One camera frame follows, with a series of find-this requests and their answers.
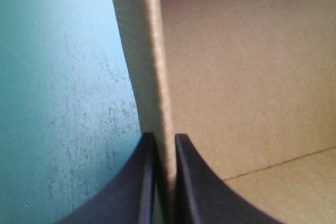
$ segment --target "cardboard box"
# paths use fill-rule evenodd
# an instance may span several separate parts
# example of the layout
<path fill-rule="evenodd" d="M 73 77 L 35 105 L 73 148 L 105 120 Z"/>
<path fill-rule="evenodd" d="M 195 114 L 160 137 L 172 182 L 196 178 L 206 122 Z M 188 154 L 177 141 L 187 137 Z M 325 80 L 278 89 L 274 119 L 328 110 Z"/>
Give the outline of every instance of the cardboard box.
<path fill-rule="evenodd" d="M 167 195 L 174 135 L 187 133 L 259 209 L 285 223 L 333 223 L 336 0 L 113 2 Z"/>

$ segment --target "black plastic part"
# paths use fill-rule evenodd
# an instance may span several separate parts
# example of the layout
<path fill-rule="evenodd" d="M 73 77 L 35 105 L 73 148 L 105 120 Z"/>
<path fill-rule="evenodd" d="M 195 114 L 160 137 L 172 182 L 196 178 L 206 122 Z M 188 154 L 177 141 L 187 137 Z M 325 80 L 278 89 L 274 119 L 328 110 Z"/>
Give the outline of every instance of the black plastic part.
<path fill-rule="evenodd" d="M 280 224 L 225 185 L 187 135 L 177 134 L 175 139 L 177 224 Z"/>
<path fill-rule="evenodd" d="M 58 224 L 150 224 L 154 136 L 144 133 L 120 173 L 93 199 Z"/>

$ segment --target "teal wall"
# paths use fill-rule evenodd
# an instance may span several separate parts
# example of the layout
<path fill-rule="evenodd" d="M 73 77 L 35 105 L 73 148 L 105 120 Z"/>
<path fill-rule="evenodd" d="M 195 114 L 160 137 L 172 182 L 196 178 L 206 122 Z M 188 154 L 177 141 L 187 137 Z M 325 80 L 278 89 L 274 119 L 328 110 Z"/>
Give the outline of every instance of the teal wall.
<path fill-rule="evenodd" d="M 53 223 L 140 136 L 112 0 L 0 0 L 0 223 Z"/>

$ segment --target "black curved edge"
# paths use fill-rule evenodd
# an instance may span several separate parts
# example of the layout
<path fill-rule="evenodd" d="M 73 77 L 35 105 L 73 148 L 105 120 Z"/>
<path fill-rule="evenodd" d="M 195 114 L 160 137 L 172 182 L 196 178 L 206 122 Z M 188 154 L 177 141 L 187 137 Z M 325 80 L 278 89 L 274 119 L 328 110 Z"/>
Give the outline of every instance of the black curved edge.
<path fill-rule="evenodd" d="M 144 133 L 123 169 L 100 193 L 58 224 L 150 224 L 154 136 Z"/>
<path fill-rule="evenodd" d="M 175 140 L 177 224 L 280 224 L 225 185 L 186 134 L 177 134 Z"/>

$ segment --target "crease line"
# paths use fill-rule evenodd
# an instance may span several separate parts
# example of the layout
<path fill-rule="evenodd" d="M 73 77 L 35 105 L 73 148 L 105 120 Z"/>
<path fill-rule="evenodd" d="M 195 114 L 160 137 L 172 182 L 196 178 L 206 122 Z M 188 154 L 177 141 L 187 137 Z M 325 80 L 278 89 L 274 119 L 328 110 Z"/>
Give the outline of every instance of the crease line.
<path fill-rule="evenodd" d="M 225 181 L 228 181 L 228 180 L 231 180 L 231 179 L 235 179 L 235 178 L 243 177 L 243 176 L 245 176 L 245 175 L 249 175 L 249 174 L 252 174 L 252 173 L 255 173 L 255 172 L 259 172 L 259 171 L 261 171 L 261 170 L 267 170 L 267 169 L 270 169 L 270 168 L 273 168 L 273 167 L 277 167 L 277 166 L 283 165 L 283 164 L 285 164 L 285 163 L 289 163 L 289 162 L 294 161 L 294 160 L 297 160 L 297 159 L 301 159 L 301 158 L 308 157 L 308 156 L 311 156 L 311 155 L 314 155 L 314 154 L 318 154 L 318 153 L 326 152 L 326 151 L 329 151 L 329 150 L 334 149 L 334 148 L 336 148 L 336 146 L 332 146 L 332 147 L 329 147 L 329 148 L 326 148 L 326 149 L 323 149 L 323 150 L 319 150 L 319 151 L 317 151 L 317 152 L 312 152 L 312 153 L 306 154 L 306 155 L 304 155 L 304 156 L 295 157 L 295 158 L 292 158 L 292 159 L 290 159 L 290 160 L 287 160 L 287 161 L 284 161 L 284 162 L 281 162 L 281 163 L 278 163 L 278 164 L 270 165 L 270 166 L 267 166 L 267 167 L 265 167 L 265 168 L 261 168 L 261 169 L 258 169 L 258 170 L 253 170 L 252 172 L 239 174 L 239 175 L 237 175 L 237 176 L 229 177 L 229 178 L 225 178 L 225 179 L 221 179 L 221 180 L 225 182 Z"/>

